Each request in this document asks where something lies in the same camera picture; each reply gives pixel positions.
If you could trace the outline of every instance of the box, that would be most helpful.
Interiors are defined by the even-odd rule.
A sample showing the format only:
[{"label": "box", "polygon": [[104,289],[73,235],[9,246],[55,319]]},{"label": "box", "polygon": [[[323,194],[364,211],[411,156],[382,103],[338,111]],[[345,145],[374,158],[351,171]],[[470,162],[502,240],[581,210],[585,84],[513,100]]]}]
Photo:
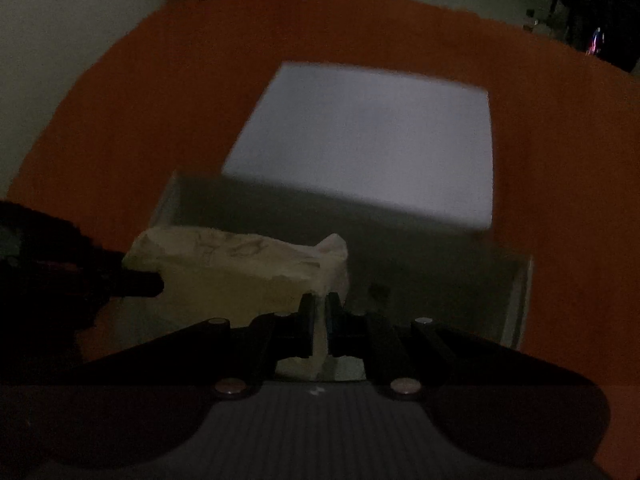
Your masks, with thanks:
[{"label": "box", "polygon": [[395,324],[427,316],[510,348],[524,332],[532,260],[409,213],[225,177],[176,174],[150,224],[195,225],[315,245],[347,241],[346,309]]}]

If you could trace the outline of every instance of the silver bolt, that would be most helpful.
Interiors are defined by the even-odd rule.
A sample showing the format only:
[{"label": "silver bolt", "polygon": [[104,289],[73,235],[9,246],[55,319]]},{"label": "silver bolt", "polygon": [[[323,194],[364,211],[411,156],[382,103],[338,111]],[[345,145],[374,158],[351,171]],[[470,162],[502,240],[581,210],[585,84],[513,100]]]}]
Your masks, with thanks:
[{"label": "silver bolt", "polygon": [[411,377],[394,379],[389,386],[391,386],[391,389],[395,391],[396,394],[401,395],[413,395],[418,393],[422,388],[420,381],[412,379]]},{"label": "silver bolt", "polygon": [[246,383],[242,379],[229,377],[226,379],[220,379],[214,388],[219,394],[232,396],[244,392],[246,390]]}]

